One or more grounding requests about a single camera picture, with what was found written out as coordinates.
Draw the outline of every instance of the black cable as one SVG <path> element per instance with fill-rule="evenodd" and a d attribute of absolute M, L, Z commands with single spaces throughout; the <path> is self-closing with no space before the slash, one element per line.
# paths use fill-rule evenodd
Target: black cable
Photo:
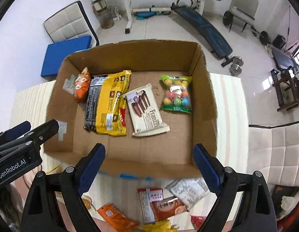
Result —
<path fill-rule="evenodd" d="M 286 39 L 286 45 L 285 45 L 284 51 L 286 51 L 286 47 L 287 47 L 287 43 L 288 43 L 289 28 L 290 28 L 290 5 L 289 5 L 289 23 L 288 23 L 287 39 Z"/>

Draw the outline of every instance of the chair backrest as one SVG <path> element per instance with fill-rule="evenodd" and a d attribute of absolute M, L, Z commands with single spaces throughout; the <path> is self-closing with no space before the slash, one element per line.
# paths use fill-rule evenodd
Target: chair backrest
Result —
<path fill-rule="evenodd" d="M 99 40 L 91 26 L 81 1 L 61 9 L 44 22 L 44 27 L 54 43 L 90 35 L 90 47 L 98 46 Z"/>
<path fill-rule="evenodd" d="M 247 173 L 267 183 L 299 187 L 299 121 L 275 127 L 249 125 Z"/>
<path fill-rule="evenodd" d="M 248 14 L 251 17 L 255 16 L 258 0 L 232 0 L 230 10 L 233 6 L 236 6 L 242 12 Z"/>

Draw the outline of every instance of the green candy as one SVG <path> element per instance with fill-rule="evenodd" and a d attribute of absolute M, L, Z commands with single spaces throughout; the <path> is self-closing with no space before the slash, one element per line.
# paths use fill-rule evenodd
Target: green candy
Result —
<path fill-rule="evenodd" d="M 181 104 L 182 104 L 181 99 L 177 98 L 177 99 L 174 100 L 174 105 L 180 106 Z"/>

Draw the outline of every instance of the cardboard box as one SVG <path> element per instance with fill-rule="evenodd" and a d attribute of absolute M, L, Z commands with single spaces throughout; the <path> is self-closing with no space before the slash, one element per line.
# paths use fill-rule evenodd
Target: cardboard box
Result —
<path fill-rule="evenodd" d="M 73 95 L 62 89 L 65 79 L 78 75 L 84 67 L 91 74 L 112 74 L 131 70 L 133 90 L 153 85 L 160 106 L 165 86 L 161 74 L 192 76 L 190 93 L 193 114 L 160 111 L 170 132 L 151 137 L 132 137 L 133 125 L 128 107 L 125 121 L 127 136 L 111 137 L 83 129 L 84 109 Z M 102 45 L 69 55 L 62 63 L 47 109 L 47 120 L 67 123 L 63 141 L 54 136 L 44 144 L 45 153 L 75 165 L 96 143 L 106 147 L 100 171 L 111 175 L 139 178 L 188 178 L 200 176 L 192 162 L 193 145 L 202 143 L 216 154 L 217 110 L 205 58 L 193 42 L 142 40 Z"/>

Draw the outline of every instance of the striped tablecloth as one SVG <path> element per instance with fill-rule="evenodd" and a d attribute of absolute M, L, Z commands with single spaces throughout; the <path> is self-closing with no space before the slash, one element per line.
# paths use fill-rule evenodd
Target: striped tablecloth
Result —
<path fill-rule="evenodd" d="M 223 166 L 230 166 L 238 173 L 246 173 L 248 155 L 248 118 L 244 91 L 241 79 L 227 75 L 210 74 L 214 95 L 217 103 L 217 158 Z M 49 98 L 55 82 L 47 82 L 28 90 L 19 92 L 14 101 L 11 127 L 28 120 L 32 128 L 43 124 L 46 120 L 46 110 Z M 42 169 L 49 171 L 54 167 L 65 169 L 64 164 L 43 153 Z M 159 179 L 155 181 L 127 180 L 108 175 L 98 174 L 86 194 L 93 200 L 96 208 L 107 204 L 115 204 L 127 217 L 139 223 L 143 223 L 138 188 L 166 187 L 172 179 Z M 164 197 L 171 194 L 164 190 Z M 236 197 L 233 209 L 228 220 L 234 218 L 240 199 L 240 193 Z M 190 215 L 206 216 L 211 210 L 216 196 L 210 193 L 201 199 L 190 212 L 185 212 L 170 218 L 173 225 L 180 230 L 193 229 Z M 95 211 L 91 215 L 103 220 Z"/>

